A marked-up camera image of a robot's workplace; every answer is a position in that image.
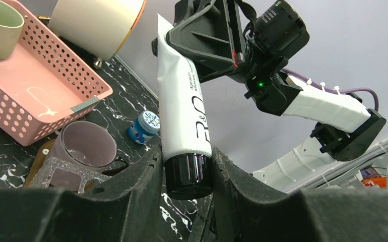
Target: marble surface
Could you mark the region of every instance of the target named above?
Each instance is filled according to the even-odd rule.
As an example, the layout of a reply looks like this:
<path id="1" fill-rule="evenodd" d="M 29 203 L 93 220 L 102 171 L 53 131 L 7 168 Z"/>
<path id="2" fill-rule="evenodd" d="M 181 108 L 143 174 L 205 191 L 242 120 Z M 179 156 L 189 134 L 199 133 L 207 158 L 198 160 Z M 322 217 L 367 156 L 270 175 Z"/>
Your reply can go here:
<path id="1" fill-rule="evenodd" d="M 88 64 L 93 63 L 92 56 L 79 55 Z M 134 163 L 160 140 L 159 136 L 155 136 L 147 145 L 139 145 L 129 139 L 126 129 L 142 111 L 157 112 L 158 101 L 115 58 L 104 63 L 98 73 L 111 85 L 114 93 L 82 119 L 105 127 L 117 142 L 118 154 L 129 163 Z M 33 145 L 22 147 L 0 129 L 0 189 L 20 189 L 38 149 L 56 135 L 53 133 Z M 204 203 L 204 199 L 177 201 L 167 196 L 165 183 L 162 189 L 158 208 L 162 216 L 158 221 L 157 241 L 187 241 L 198 207 Z"/>

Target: blue object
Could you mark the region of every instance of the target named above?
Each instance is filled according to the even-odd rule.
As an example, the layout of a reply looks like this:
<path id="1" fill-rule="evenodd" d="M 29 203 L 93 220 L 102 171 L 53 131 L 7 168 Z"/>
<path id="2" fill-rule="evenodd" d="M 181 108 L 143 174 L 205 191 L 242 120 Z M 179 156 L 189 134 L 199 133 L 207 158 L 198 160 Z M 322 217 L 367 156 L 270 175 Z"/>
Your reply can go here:
<path id="1" fill-rule="evenodd" d="M 143 111 L 127 129 L 128 136 L 138 144 L 145 144 L 160 130 L 160 119 L 151 111 Z"/>

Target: perforated plastic basket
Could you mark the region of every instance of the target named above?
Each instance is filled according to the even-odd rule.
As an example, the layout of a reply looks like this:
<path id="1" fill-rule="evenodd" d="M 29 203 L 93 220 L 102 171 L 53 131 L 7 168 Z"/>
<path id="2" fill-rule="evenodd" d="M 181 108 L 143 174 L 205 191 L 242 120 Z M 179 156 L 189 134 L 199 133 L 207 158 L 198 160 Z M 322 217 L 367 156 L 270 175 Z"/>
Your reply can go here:
<path id="1" fill-rule="evenodd" d="M 0 61 L 0 128 L 28 146 L 90 112 L 111 87 L 16 0 L 25 26 Z"/>

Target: wooden board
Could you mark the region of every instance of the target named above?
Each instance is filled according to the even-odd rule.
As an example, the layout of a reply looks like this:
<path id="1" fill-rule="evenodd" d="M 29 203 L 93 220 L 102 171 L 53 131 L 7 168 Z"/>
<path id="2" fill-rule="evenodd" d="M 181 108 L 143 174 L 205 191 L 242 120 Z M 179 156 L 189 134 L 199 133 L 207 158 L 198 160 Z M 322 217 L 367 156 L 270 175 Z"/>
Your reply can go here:
<path id="1" fill-rule="evenodd" d="M 29 183 L 31 183 L 34 176 L 38 173 L 40 168 L 43 166 L 44 160 L 46 158 L 46 155 L 43 154 L 43 150 L 44 149 L 50 150 L 53 147 L 54 141 L 55 140 L 47 141 L 38 150 L 37 155 L 35 156 L 35 159 L 34 159 L 34 163 L 32 164 L 31 169 L 29 170 L 28 176 L 26 177 L 25 184 L 23 184 L 24 188 L 28 187 Z M 94 183 L 90 183 L 90 184 L 86 185 L 84 190 L 87 191 L 88 189 L 90 189 L 93 186 L 94 186 Z"/>

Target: white tube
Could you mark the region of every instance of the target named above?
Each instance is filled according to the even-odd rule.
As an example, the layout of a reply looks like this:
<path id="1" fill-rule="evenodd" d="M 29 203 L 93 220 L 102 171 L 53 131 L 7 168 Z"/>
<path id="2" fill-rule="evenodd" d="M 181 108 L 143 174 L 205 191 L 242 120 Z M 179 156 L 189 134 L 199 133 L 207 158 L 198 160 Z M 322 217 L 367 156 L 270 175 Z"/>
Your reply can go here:
<path id="1" fill-rule="evenodd" d="M 158 15 L 157 58 L 161 144 L 167 191 L 175 199 L 212 192 L 212 147 L 194 63 L 166 42 L 172 24 Z"/>

